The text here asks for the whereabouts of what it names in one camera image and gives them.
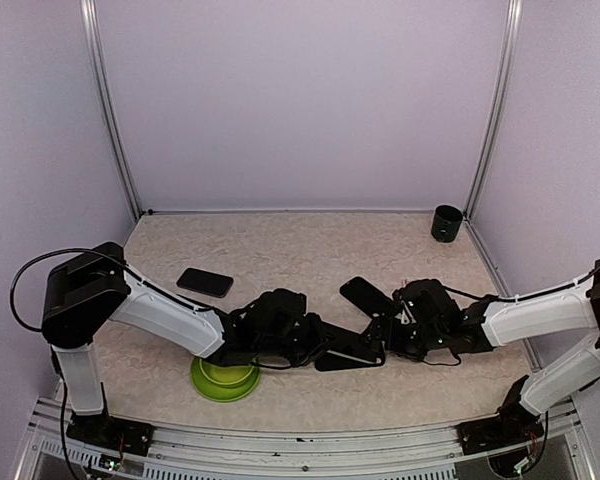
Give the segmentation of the silver edged black phone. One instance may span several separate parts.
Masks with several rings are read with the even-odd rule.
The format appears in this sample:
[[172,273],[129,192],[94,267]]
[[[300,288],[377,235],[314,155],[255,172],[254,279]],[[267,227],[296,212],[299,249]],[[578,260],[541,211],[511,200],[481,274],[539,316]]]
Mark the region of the silver edged black phone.
[[328,325],[335,334],[335,342],[328,351],[365,360],[371,360],[373,354],[385,354],[382,341],[374,339],[370,334],[356,333],[336,325]]

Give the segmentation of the black phone case horizontal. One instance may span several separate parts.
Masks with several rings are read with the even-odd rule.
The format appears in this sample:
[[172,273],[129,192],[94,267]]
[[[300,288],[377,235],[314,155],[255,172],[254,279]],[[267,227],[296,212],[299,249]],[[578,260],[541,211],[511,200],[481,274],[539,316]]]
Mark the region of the black phone case horizontal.
[[371,360],[342,354],[340,352],[327,351],[314,361],[314,367],[320,372],[345,371],[354,369],[366,369],[381,367],[386,362],[384,353],[373,354]]

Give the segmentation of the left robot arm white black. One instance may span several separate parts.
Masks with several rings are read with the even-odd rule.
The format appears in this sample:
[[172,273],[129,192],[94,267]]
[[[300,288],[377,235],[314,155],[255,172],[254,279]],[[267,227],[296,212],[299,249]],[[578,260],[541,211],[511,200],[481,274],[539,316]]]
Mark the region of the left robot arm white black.
[[23,327],[52,347],[72,411],[98,444],[113,443],[120,434],[119,421],[106,412],[91,347],[107,322],[148,332],[219,367],[277,358],[297,368],[329,348],[326,325],[308,312],[303,294],[275,289],[225,313],[157,286],[126,261],[117,243],[58,253],[69,259],[49,273],[41,323]]

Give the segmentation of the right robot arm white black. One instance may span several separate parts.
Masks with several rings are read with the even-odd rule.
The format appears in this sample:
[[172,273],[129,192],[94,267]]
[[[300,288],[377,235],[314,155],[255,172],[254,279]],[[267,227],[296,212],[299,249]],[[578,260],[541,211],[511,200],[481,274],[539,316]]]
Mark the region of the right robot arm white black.
[[523,380],[514,400],[493,419],[491,433],[515,442],[538,416],[562,398],[600,378],[600,259],[565,284],[523,296],[485,295],[466,308],[437,279],[408,283],[379,316],[385,348],[414,362],[432,350],[453,356],[491,352],[519,340],[566,330],[587,330],[574,347]]

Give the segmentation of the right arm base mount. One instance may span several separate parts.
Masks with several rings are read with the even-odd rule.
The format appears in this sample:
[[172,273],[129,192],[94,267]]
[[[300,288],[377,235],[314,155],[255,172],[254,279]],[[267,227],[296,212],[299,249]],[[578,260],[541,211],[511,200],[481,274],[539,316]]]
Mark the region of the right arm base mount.
[[545,429],[539,414],[533,414],[521,404],[521,391],[529,379],[525,375],[513,383],[494,416],[466,421],[456,427],[464,455],[471,455],[542,437]]

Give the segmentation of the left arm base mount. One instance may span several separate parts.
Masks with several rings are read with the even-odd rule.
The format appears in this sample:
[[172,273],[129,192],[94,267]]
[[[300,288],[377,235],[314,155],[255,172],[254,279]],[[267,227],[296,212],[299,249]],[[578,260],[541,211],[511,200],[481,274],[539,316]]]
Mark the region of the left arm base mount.
[[103,412],[98,415],[72,414],[67,436],[88,445],[146,457],[152,442],[151,424],[127,420]]

